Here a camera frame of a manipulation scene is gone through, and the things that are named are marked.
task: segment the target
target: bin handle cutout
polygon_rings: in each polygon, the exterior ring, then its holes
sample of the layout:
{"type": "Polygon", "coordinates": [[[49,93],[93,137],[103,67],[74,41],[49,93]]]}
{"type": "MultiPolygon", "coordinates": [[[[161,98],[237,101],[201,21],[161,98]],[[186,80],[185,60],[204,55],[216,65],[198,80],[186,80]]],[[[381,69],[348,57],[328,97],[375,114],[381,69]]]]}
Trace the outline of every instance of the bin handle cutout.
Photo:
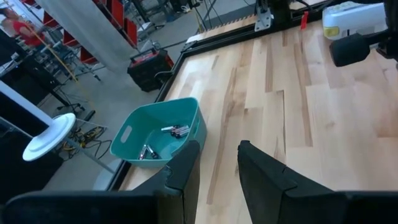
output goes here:
{"type": "Polygon", "coordinates": [[[198,129],[199,129],[199,124],[200,124],[200,119],[197,118],[195,128],[193,129],[193,130],[194,130],[194,131],[193,131],[193,135],[194,135],[194,136],[197,135],[197,132],[198,132],[198,129]]]}
{"type": "Polygon", "coordinates": [[[130,136],[131,131],[132,131],[132,127],[130,125],[125,128],[122,136],[120,137],[120,141],[122,143],[125,143],[127,141],[127,139],[130,136]]]}

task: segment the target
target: red shirt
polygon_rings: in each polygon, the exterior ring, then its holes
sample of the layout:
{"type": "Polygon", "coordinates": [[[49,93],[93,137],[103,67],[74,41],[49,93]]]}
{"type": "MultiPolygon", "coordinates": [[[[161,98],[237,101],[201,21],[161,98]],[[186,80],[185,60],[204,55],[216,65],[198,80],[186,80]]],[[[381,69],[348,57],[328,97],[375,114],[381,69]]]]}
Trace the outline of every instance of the red shirt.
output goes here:
{"type": "MultiPolygon", "coordinates": [[[[34,28],[31,25],[26,24],[25,22],[13,21],[12,26],[13,26],[15,32],[17,32],[18,35],[21,35],[22,39],[25,40],[26,45],[39,46],[40,44],[42,44],[40,39],[37,38],[36,36],[29,37],[25,34],[21,34],[21,32],[19,31],[22,27],[26,27],[26,29],[28,29],[28,30],[31,30],[31,29],[34,30],[34,28]]],[[[39,37],[42,40],[44,40],[44,34],[39,34],[39,37]]]]}

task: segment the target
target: battery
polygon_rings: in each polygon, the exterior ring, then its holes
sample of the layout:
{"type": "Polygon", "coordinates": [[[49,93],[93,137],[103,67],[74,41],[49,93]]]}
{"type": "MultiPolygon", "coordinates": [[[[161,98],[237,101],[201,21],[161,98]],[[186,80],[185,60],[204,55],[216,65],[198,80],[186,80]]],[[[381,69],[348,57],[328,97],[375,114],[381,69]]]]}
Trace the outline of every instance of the battery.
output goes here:
{"type": "Polygon", "coordinates": [[[145,157],[146,157],[146,155],[147,155],[147,152],[148,152],[148,150],[147,150],[147,148],[146,148],[145,145],[144,145],[144,147],[142,148],[142,151],[140,152],[140,154],[139,154],[139,156],[138,156],[138,159],[139,159],[139,160],[145,159],[145,157]]]}
{"type": "Polygon", "coordinates": [[[153,148],[150,145],[144,145],[144,147],[150,152],[150,155],[152,156],[153,159],[159,158],[159,155],[153,150],[153,148]]]}
{"type": "Polygon", "coordinates": [[[180,127],[179,125],[174,125],[174,126],[169,126],[169,127],[162,128],[161,130],[162,130],[162,132],[166,133],[166,132],[174,131],[174,130],[176,130],[179,127],[180,127]]]}
{"type": "Polygon", "coordinates": [[[185,125],[184,127],[172,130],[171,134],[172,134],[172,136],[175,136],[176,134],[178,134],[178,133],[180,133],[182,131],[185,131],[186,129],[189,129],[188,125],[185,125]]]}
{"type": "Polygon", "coordinates": [[[178,134],[176,134],[175,137],[176,138],[184,137],[184,136],[186,136],[189,133],[190,130],[191,130],[190,128],[185,129],[185,130],[179,132],[178,134]]]}

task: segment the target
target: red clip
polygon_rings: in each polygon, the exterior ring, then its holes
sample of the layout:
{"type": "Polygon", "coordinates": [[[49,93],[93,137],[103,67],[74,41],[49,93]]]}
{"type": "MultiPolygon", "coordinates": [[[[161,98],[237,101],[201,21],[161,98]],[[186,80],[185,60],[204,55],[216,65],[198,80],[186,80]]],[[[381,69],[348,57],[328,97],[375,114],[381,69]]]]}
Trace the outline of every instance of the red clip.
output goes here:
{"type": "Polygon", "coordinates": [[[303,17],[301,18],[301,29],[302,30],[307,28],[307,19],[308,19],[308,11],[305,11],[303,17]]]}

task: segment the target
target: black bracket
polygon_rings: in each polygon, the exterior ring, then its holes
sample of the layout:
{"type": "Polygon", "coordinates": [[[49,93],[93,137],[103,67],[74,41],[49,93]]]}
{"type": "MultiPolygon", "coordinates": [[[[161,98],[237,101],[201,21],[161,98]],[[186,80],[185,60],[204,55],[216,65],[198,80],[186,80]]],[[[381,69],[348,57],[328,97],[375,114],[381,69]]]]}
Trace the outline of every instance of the black bracket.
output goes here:
{"type": "Polygon", "coordinates": [[[185,51],[192,48],[197,42],[198,42],[197,40],[194,40],[194,41],[185,43],[185,45],[182,47],[181,53],[184,53],[185,51]]]}

